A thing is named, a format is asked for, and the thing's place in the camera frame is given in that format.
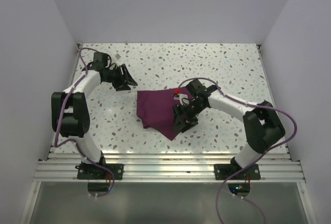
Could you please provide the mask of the purple cloth mat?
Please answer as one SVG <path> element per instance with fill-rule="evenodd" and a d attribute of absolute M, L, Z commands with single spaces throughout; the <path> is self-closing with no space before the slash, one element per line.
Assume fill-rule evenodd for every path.
<path fill-rule="evenodd" d="M 169 140 L 178 134 L 174 130 L 173 106 L 179 104 L 174 99 L 174 88 L 157 91 L 137 91 L 137 116 L 144 128 L 153 128 Z"/>

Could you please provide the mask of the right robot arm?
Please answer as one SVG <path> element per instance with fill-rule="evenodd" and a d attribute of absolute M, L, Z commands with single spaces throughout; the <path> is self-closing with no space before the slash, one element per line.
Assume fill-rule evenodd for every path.
<path fill-rule="evenodd" d="M 253 161 L 264 154 L 285 135 L 285 129 L 273 105 L 268 101 L 255 103 L 223 92 L 213 82 L 205 87 L 199 79 L 189 82 L 185 89 L 191 98 L 176 89 L 173 106 L 174 131 L 185 132 L 198 124 L 198 115 L 207 108 L 222 111 L 244 125 L 247 144 L 231 159 L 230 172 L 235 178 L 243 178 Z"/>

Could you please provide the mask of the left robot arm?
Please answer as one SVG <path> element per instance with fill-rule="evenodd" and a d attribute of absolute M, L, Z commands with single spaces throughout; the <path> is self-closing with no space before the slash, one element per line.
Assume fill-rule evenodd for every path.
<path fill-rule="evenodd" d="M 89 133 L 90 116 L 87 98 L 102 83 L 110 83 L 116 91 L 129 91 L 137 82 L 125 64 L 119 64 L 107 53 L 93 49 L 93 60 L 83 63 L 78 79 L 62 92 L 51 96 L 51 122 L 55 132 L 54 146 L 60 148 L 72 143 L 89 172 L 100 179 L 106 176 L 108 167 L 102 151 Z"/>

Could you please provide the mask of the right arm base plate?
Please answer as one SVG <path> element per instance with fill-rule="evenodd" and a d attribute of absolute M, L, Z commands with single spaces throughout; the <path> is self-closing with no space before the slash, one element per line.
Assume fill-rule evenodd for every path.
<path fill-rule="evenodd" d="M 216 180 L 260 180 L 260 169 L 258 165 L 252 165 L 241 171 L 241 168 L 232 164 L 215 164 L 214 175 Z"/>

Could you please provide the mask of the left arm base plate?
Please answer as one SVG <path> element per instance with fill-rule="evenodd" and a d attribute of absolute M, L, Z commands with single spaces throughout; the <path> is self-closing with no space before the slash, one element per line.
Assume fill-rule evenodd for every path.
<path fill-rule="evenodd" d="M 115 180 L 122 180 L 124 165 L 121 163 L 111 163 L 105 164 L 105 169 L 101 169 L 93 164 L 84 164 L 81 163 L 75 168 L 78 170 L 77 179 L 79 180 L 105 180 L 109 178 L 109 172 L 111 171 L 114 176 L 112 177 Z"/>

